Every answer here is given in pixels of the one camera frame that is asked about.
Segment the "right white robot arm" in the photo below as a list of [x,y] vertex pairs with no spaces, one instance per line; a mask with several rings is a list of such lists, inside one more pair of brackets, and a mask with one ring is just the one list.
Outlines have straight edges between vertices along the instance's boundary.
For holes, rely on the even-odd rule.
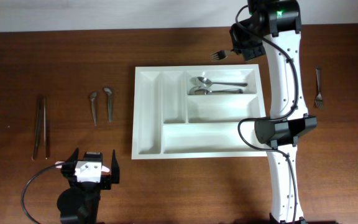
[[296,154],[299,138],[317,126],[309,114],[300,74],[301,14],[297,1],[248,1],[250,17],[231,27],[234,51],[246,61],[266,55],[270,74],[268,117],[251,118],[267,154],[272,183],[271,223],[305,223],[298,197]]

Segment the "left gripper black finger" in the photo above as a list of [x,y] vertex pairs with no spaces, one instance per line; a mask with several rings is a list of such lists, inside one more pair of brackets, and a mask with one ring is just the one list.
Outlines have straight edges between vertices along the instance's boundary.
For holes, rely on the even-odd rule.
[[79,149],[76,148],[73,154],[65,161],[64,165],[62,165],[61,173],[62,174],[74,174],[75,167],[78,162]]
[[118,184],[120,183],[120,168],[116,159],[116,151],[112,152],[112,160],[111,160],[111,183]]

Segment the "steel fork nearer tray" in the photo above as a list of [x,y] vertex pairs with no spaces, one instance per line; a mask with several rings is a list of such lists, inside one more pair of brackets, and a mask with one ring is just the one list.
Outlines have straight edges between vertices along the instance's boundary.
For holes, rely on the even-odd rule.
[[227,58],[231,53],[233,53],[233,49],[231,50],[219,50],[215,53],[212,53],[210,55],[210,59],[212,62],[216,62],[219,60],[224,60],[225,58]]

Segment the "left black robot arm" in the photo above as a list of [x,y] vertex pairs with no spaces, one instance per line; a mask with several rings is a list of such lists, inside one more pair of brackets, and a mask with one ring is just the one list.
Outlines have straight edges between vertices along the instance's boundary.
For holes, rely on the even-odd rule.
[[103,165],[100,152],[86,152],[82,159],[78,155],[79,149],[75,149],[67,160],[55,163],[70,186],[57,200],[60,222],[96,223],[101,191],[120,182],[116,152],[112,152],[110,167]]

